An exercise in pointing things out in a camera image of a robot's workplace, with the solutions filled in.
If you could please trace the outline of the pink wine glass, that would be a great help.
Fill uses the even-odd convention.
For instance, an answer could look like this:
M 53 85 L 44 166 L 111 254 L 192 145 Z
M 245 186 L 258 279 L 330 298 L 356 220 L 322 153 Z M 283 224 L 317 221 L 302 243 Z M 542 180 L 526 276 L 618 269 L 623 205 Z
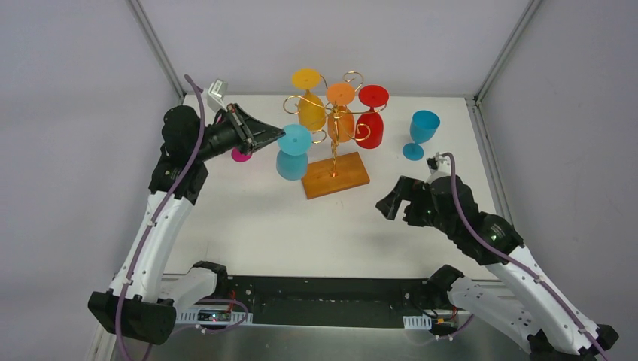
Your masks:
M 251 154 L 243 154 L 237 148 L 231 151 L 231 157 L 235 162 L 247 162 L 251 159 Z

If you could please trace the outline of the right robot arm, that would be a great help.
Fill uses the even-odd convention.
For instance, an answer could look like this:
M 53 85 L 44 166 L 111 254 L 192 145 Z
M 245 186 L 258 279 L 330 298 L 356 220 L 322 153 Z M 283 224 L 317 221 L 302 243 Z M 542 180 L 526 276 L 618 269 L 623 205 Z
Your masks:
M 556 290 L 514 227 L 480 211 L 460 177 L 435 173 L 423 181 L 402 176 L 375 206 L 393 220 L 403 201 L 408 202 L 404 222 L 444 233 L 520 303 L 513 305 L 444 265 L 427 282 L 431 305 L 469 311 L 513 340 L 531 360 L 594 360 L 619 339 L 612 326 L 595 323 Z

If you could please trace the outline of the teal wine glass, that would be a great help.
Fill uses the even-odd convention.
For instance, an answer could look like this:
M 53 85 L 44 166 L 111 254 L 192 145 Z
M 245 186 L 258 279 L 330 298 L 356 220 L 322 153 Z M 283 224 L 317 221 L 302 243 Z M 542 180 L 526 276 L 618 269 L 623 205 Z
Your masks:
M 288 181 L 301 180 L 308 169 L 307 152 L 312 146 L 310 131 L 299 124 L 284 127 L 284 136 L 278 141 L 279 151 L 276 157 L 278 174 Z

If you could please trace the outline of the red wine glass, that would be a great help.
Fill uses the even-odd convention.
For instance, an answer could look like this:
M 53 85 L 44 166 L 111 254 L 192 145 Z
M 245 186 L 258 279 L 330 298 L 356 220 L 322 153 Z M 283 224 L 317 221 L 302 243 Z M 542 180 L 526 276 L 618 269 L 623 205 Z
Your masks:
M 355 141 L 359 147 L 371 150 L 382 143 L 384 122 L 380 112 L 387 106 L 389 92 L 380 85 L 370 84 L 361 88 L 358 98 L 369 109 L 357 120 Z

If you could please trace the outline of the gold rack with wooden base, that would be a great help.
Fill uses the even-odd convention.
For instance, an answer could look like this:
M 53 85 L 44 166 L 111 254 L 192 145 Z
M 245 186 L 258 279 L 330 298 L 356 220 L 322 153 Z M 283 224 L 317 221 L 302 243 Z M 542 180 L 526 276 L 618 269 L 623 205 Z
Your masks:
M 342 143 L 334 141 L 328 136 L 327 120 L 328 115 L 332 110 L 332 106 L 327 101 L 326 94 L 328 87 L 334 83 L 329 85 L 325 77 L 321 73 L 320 75 L 322 76 L 322 82 L 316 86 L 312 92 L 317 95 L 324 104 L 326 122 L 324 127 L 319 131 L 310 132 L 313 134 L 318 132 L 324 134 L 324 138 L 321 139 L 320 142 L 328 141 L 330 143 L 331 156 L 328 159 L 308 164 L 307 172 L 301 179 L 307 199 L 327 196 L 332 193 L 360 187 L 370 182 L 368 172 L 363 164 L 360 154 L 358 152 L 351 152 L 342 155 L 338 154 L 339 145 Z M 363 86 L 369 84 L 365 84 L 364 76 L 358 71 L 346 72 L 342 75 L 342 80 L 337 83 L 341 82 L 349 83 L 355 89 L 354 100 L 352 103 L 347 105 L 347 107 L 349 112 L 354 116 L 354 134 L 351 136 L 349 141 L 353 141 L 357 145 L 355 141 L 356 123 L 359 116 L 369 109 L 360 102 L 358 94 Z M 297 103 L 300 96 L 301 95 L 293 95 L 284 100 L 282 108 L 286 113 L 297 116 Z

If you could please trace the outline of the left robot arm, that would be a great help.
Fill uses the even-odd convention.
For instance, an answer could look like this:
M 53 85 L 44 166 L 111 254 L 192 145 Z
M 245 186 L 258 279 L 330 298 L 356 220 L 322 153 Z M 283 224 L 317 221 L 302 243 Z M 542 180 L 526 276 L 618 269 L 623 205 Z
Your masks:
M 205 125 L 194 108 L 179 105 L 163 117 L 161 155 L 138 234 L 108 289 L 93 292 L 88 301 L 98 322 L 119 339 L 161 345 L 189 307 L 204 298 L 211 304 L 228 298 L 226 267 L 207 261 L 193 264 L 184 276 L 164 286 L 169 254 L 208 176 L 206 161 L 234 149 L 251 155 L 285 132 L 237 104 L 217 115 L 220 122 Z

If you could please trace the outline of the blue wine glass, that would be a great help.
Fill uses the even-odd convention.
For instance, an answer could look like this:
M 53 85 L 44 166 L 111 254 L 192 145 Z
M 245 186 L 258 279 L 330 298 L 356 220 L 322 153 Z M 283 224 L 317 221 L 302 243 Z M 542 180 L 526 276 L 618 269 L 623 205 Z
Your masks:
M 412 141 L 403 146 L 403 156 L 411 161 L 422 159 L 424 157 L 422 144 L 428 142 L 436 134 L 440 123 L 439 116 L 432 111 L 420 110 L 413 113 L 409 127 Z

